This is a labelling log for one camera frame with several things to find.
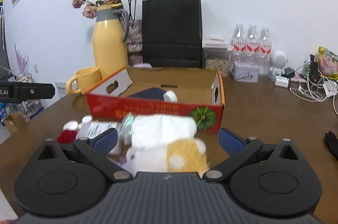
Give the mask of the purple woven cloth bag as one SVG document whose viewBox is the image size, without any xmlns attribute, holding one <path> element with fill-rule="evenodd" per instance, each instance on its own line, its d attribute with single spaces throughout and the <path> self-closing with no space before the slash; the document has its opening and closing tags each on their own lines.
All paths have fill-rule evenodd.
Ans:
<svg viewBox="0 0 338 224">
<path fill-rule="evenodd" d="M 111 162 L 113 162 L 114 164 L 123 167 L 126 163 L 126 157 L 125 155 L 113 155 L 113 154 L 108 154 L 106 156 Z"/>
</svg>

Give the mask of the red cardboard box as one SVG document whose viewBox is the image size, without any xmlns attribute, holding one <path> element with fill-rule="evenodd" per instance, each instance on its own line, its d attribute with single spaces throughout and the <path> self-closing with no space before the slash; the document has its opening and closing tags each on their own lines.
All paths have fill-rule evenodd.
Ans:
<svg viewBox="0 0 338 224">
<path fill-rule="evenodd" d="M 220 129 L 225 107 L 220 72 L 193 68 L 123 68 L 88 90 L 86 98 L 95 117 L 188 116 L 199 131 L 212 133 Z"/>
</svg>

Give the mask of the water bottle middle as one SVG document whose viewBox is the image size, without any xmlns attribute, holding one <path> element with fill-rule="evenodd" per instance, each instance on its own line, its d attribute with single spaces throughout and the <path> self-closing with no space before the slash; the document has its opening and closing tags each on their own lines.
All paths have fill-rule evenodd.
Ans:
<svg viewBox="0 0 338 224">
<path fill-rule="evenodd" d="M 259 38 L 256 30 L 256 25 L 249 25 L 246 36 L 246 61 L 252 64 L 257 63 L 259 52 Z"/>
</svg>

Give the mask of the black glove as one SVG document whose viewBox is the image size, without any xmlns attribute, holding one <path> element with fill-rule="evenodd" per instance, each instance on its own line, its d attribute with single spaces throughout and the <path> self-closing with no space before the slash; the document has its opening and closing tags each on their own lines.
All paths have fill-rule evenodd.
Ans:
<svg viewBox="0 0 338 224">
<path fill-rule="evenodd" d="M 329 149 L 330 153 L 335 157 L 336 160 L 338 160 L 338 138 L 337 136 L 332 131 L 326 132 L 324 136 L 324 143 Z"/>
</svg>

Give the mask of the iridescent plastic bag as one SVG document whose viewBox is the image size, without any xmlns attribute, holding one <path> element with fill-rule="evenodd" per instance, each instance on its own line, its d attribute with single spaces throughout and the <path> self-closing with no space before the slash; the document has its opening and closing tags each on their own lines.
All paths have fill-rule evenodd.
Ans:
<svg viewBox="0 0 338 224">
<path fill-rule="evenodd" d="M 120 131 L 120 134 L 123 137 L 132 135 L 132 124 L 135 119 L 136 116 L 133 115 L 131 112 L 124 117 L 121 123 L 121 131 Z"/>
</svg>

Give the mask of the water bottle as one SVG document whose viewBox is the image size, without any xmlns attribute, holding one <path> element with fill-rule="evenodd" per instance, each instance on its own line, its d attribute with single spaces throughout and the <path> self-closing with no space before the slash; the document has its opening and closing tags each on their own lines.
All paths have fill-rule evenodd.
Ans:
<svg viewBox="0 0 338 224">
<path fill-rule="evenodd" d="M 246 49 L 243 24 L 237 23 L 232 36 L 232 64 L 240 62 Z"/>
<path fill-rule="evenodd" d="M 259 38 L 259 75 L 267 76 L 269 69 L 269 59 L 271 54 L 272 43 L 270 40 L 270 30 L 263 26 Z"/>
<path fill-rule="evenodd" d="M 249 25 L 246 36 L 246 61 L 252 64 L 257 63 L 259 52 L 259 38 L 256 30 L 256 25 Z"/>
</svg>

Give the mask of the white yellow plush toy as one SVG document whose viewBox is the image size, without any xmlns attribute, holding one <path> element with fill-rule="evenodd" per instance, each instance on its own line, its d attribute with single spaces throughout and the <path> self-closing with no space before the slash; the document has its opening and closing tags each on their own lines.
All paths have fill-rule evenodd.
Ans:
<svg viewBox="0 0 338 224">
<path fill-rule="evenodd" d="M 122 167 L 138 172 L 196 172 L 200 177 L 210 170 L 206 145 L 199 138 L 179 139 L 155 148 L 129 148 Z"/>
</svg>

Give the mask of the small white jar lid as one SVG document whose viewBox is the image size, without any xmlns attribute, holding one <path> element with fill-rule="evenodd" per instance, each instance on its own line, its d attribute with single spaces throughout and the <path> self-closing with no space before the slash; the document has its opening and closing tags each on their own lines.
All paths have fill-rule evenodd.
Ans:
<svg viewBox="0 0 338 224">
<path fill-rule="evenodd" d="M 64 131 L 78 131 L 78 126 L 79 126 L 79 123 L 77 121 L 71 120 L 63 126 L 63 130 Z"/>
</svg>

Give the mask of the yellow thermos jug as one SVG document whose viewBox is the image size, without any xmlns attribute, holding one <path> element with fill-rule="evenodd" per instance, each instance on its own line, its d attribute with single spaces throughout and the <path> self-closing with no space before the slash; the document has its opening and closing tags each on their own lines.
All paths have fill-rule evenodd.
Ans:
<svg viewBox="0 0 338 224">
<path fill-rule="evenodd" d="M 129 27 L 129 14 L 121 3 L 97 8 L 92 45 L 95 65 L 102 78 L 128 66 L 126 40 Z"/>
</svg>

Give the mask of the navy blue pouch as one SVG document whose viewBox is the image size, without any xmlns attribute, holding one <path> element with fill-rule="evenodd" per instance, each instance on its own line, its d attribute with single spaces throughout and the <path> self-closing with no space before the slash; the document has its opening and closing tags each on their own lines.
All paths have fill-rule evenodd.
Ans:
<svg viewBox="0 0 338 224">
<path fill-rule="evenodd" d="M 137 92 L 129 96 L 133 99 L 147 99 L 147 100 L 163 100 L 163 94 L 166 91 L 160 88 L 150 88 L 141 92 Z"/>
</svg>

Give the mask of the red fabric rose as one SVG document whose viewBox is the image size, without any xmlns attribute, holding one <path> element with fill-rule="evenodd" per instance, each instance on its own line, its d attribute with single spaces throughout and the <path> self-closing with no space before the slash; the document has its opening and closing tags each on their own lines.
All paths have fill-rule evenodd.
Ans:
<svg viewBox="0 0 338 224">
<path fill-rule="evenodd" d="M 63 130 L 56 138 L 56 142 L 59 144 L 72 144 L 76 140 L 77 131 Z"/>
</svg>

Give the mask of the water bottle left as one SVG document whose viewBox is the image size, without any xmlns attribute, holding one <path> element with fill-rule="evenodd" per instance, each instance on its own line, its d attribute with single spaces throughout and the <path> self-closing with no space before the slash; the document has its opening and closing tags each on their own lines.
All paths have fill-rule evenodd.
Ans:
<svg viewBox="0 0 338 224">
<path fill-rule="evenodd" d="M 232 36 L 232 64 L 240 62 L 246 49 L 243 24 L 237 23 Z"/>
</svg>

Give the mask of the white cloth mask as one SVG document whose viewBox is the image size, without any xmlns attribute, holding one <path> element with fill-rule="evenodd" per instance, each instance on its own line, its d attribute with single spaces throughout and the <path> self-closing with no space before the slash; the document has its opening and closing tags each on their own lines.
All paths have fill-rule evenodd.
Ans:
<svg viewBox="0 0 338 224">
<path fill-rule="evenodd" d="M 131 146 L 155 148 L 179 139 L 193 138 L 196 122 L 188 116 L 139 115 L 131 124 Z"/>
</svg>

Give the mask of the yellow ceramic mug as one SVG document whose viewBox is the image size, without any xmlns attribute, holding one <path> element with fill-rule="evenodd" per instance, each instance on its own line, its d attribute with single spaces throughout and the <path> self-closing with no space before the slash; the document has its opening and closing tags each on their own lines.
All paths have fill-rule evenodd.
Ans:
<svg viewBox="0 0 338 224">
<path fill-rule="evenodd" d="M 99 68 L 96 66 L 81 69 L 66 83 L 68 94 L 85 94 L 87 90 L 101 81 Z"/>
</svg>

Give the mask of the white ribbed bottle cap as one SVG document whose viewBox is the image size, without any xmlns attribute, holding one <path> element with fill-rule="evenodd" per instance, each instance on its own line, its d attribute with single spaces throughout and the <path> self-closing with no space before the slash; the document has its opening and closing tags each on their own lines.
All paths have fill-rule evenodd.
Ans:
<svg viewBox="0 0 338 224">
<path fill-rule="evenodd" d="M 163 100 L 168 103 L 177 103 L 178 98 L 174 91 L 168 90 L 163 94 Z"/>
</svg>

